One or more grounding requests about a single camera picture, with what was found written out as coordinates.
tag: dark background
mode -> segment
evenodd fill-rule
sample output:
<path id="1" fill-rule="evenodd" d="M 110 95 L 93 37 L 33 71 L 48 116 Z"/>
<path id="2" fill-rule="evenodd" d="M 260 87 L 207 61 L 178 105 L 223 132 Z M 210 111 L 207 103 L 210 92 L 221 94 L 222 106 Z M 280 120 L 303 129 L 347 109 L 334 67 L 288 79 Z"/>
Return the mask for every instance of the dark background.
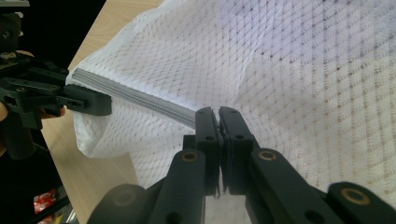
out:
<path id="1" fill-rule="evenodd" d="M 67 68 L 106 0 L 29 0 L 19 49 Z"/>

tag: wooden table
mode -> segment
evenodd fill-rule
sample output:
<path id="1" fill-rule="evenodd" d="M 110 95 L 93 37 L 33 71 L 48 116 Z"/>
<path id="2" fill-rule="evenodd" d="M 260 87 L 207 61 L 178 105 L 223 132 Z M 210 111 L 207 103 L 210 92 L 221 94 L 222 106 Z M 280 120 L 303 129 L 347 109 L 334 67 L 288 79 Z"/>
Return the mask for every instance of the wooden table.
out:
<path id="1" fill-rule="evenodd" d="M 75 67 L 89 54 L 104 46 L 135 16 L 157 7 L 161 2 L 162 0 L 107 0 L 69 68 Z M 129 155 L 90 159 L 78 150 L 70 111 L 66 111 L 62 118 L 43 120 L 43 125 L 43 134 L 79 223 L 87 223 L 94 207 L 110 189 L 122 183 L 137 182 Z"/>

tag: white fabric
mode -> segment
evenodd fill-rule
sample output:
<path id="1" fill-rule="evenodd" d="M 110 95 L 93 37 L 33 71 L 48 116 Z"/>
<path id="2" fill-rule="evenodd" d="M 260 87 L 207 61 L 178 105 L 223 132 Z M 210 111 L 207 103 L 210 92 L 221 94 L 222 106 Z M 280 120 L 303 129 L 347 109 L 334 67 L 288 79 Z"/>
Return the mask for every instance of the white fabric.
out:
<path id="1" fill-rule="evenodd" d="M 78 67 L 194 111 L 238 109 L 260 145 L 312 186 L 354 182 L 396 207 L 395 6 L 165 0 Z M 79 148 L 90 157 L 130 152 L 147 187 L 193 130 L 115 97 L 113 111 L 76 113 Z M 223 216 L 242 223 L 236 212 Z"/>

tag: white mesh bag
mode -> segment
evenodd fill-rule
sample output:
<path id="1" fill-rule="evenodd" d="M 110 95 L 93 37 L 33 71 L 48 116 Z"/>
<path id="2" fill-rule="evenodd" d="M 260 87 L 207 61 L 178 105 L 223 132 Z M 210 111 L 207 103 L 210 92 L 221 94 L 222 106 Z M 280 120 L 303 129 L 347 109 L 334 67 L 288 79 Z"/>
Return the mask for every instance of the white mesh bag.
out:
<path id="1" fill-rule="evenodd" d="M 78 147 L 89 157 L 130 153 L 148 187 L 193 133 L 194 112 L 226 105 L 310 185 L 354 182 L 395 207 L 395 6 L 165 0 L 68 78 L 113 100 L 106 118 L 74 113 Z M 248 222 L 243 205 L 217 203 L 208 223 Z"/>

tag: table surface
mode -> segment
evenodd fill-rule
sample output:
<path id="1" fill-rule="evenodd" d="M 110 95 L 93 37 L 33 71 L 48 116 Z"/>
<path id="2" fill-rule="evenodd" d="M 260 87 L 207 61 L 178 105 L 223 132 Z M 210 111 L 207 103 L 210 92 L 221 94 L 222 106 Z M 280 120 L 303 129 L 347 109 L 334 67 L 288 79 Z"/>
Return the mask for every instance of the table surface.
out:
<path id="1" fill-rule="evenodd" d="M 69 69 L 104 46 L 135 16 L 157 7 L 162 1 L 107 0 Z M 123 183 L 137 183 L 129 155 L 92 159 L 78 150 L 71 111 L 58 119 L 43 120 L 43 125 L 43 134 L 79 223 L 87 223 L 95 206 L 110 189 Z"/>

